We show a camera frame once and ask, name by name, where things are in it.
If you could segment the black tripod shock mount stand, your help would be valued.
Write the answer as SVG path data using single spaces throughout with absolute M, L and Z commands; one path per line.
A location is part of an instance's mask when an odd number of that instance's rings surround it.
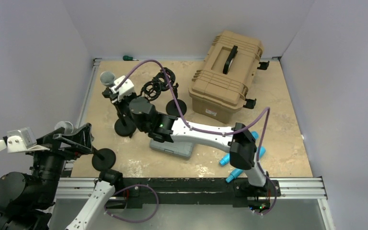
M 149 102 L 156 100 L 162 92 L 169 89 L 168 83 L 163 72 L 159 72 L 152 80 L 146 82 L 140 91 L 140 96 Z

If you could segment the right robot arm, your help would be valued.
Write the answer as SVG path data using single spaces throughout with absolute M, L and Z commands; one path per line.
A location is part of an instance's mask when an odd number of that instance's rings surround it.
M 157 142 L 191 142 L 230 154 L 230 164 L 247 175 L 251 191 L 261 195 L 268 190 L 267 172 L 259 162 L 256 139 L 242 123 L 234 127 L 207 126 L 186 122 L 182 117 L 156 110 L 146 98 L 110 95 L 111 103 L 127 116 L 138 131 Z

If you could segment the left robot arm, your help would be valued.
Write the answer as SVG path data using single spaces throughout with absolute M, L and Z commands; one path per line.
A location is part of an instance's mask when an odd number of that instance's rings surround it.
M 10 172 L 0 179 L 0 230 L 46 230 L 66 161 L 94 154 L 91 125 L 74 130 L 59 122 L 54 131 L 35 138 L 29 127 L 8 131 L 0 147 L 33 156 L 32 174 Z

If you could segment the black microphone silver grille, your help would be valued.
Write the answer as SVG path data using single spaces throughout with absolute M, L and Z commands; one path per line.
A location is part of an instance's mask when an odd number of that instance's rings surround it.
M 115 81 L 115 74 L 113 72 L 104 71 L 101 73 L 100 82 L 103 86 L 105 86 L 105 90 L 102 92 L 102 94 L 104 94 L 107 91 L 111 91 L 115 87 L 114 81 Z

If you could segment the blue microphone with pink band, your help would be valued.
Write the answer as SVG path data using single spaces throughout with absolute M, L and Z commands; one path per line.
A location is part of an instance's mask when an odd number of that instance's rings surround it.
M 261 147 L 260 149 L 260 153 L 259 153 L 259 158 L 262 158 L 264 156 L 264 154 L 266 153 L 266 149 L 264 147 Z M 231 181 L 233 181 L 234 179 L 238 178 L 241 174 L 243 173 L 243 170 L 241 169 L 234 169 L 229 176 L 226 178 L 226 182 L 229 183 Z

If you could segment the black mic stand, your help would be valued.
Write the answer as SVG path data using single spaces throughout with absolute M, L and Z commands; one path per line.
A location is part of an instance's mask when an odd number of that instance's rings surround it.
M 108 98 L 110 101 L 111 91 L 105 92 L 103 95 L 104 98 Z M 130 137 L 132 138 L 134 132 L 136 131 L 136 126 L 133 122 L 133 118 L 131 112 L 129 115 L 121 115 L 117 112 L 118 119 L 114 124 L 114 130 L 117 135 L 121 137 Z
M 111 169 L 116 162 L 116 154 L 108 148 L 93 149 L 92 166 L 97 171 Z

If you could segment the black round-base shock mount stand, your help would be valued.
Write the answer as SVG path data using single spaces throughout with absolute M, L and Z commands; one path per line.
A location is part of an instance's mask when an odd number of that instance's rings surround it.
M 167 78 L 170 81 L 170 86 L 172 86 L 172 91 L 175 96 L 175 99 L 170 100 L 166 105 L 166 112 L 169 115 L 181 117 L 185 115 L 187 112 L 186 103 L 178 98 L 178 87 L 179 84 L 176 83 L 176 76 L 172 70 L 167 67 L 164 67 L 164 71 L 167 74 Z M 156 75 L 156 79 L 161 84 L 161 91 L 165 92 L 170 89 L 167 80 L 165 78 L 164 72 L 160 70 L 160 73 Z

